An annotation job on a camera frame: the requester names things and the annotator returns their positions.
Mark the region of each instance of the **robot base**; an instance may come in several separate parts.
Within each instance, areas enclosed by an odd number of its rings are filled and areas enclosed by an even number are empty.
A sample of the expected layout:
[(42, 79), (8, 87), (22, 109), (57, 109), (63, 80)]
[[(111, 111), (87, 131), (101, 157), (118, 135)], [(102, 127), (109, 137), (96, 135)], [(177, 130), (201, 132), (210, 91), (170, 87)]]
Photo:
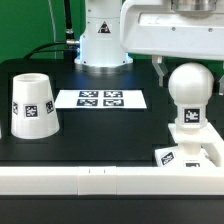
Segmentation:
[(155, 151), (159, 167), (223, 167), (224, 141), (210, 123), (194, 135), (176, 124), (169, 124), (169, 129), (178, 146)]
[(82, 64), (79, 57), (75, 59), (75, 68), (80, 71), (84, 72), (90, 72), (90, 73), (97, 73), (97, 74), (113, 74), (113, 73), (119, 73), (123, 71), (131, 71), (133, 68), (133, 59), (128, 58), (127, 63), (119, 66), (114, 67), (101, 67), (101, 66), (91, 66)]

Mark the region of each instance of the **white ball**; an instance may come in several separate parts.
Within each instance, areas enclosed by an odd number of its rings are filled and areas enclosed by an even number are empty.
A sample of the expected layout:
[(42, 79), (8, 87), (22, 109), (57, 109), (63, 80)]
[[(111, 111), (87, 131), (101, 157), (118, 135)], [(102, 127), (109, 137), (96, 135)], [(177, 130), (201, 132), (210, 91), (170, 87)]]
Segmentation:
[(213, 75), (205, 66), (187, 63), (172, 73), (169, 92), (176, 104), (207, 104), (213, 83)]

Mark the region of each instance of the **printed marker sheet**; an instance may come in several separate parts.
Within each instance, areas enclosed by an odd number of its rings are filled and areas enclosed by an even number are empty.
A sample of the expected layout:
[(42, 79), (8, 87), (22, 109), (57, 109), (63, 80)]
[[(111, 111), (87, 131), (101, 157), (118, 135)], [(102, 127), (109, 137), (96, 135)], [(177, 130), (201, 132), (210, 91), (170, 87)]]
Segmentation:
[(60, 90), (55, 101), (60, 109), (146, 109), (141, 90)]

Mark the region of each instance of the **green wall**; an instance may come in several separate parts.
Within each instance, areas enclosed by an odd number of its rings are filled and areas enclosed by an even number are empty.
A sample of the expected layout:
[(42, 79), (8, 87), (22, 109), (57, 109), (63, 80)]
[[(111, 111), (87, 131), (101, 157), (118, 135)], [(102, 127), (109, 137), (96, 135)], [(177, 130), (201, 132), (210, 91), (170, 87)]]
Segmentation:
[[(63, 0), (52, 0), (58, 41), (65, 40), (63, 3)], [(76, 37), (85, 29), (84, 3), (84, 0), (71, 0)], [(48, 0), (0, 1), (0, 62), (21, 58), (35, 47), (50, 42), (53, 42), (53, 31)]]

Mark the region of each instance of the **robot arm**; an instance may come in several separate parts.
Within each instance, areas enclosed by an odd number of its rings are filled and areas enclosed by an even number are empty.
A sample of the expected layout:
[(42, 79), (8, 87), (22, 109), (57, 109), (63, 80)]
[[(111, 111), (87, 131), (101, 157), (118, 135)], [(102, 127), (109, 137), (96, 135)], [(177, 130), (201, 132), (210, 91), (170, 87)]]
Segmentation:
[(127, 0), (122, 8), (121, 44), (130, 53), (224, 60), (223, 37), (223, 0)]

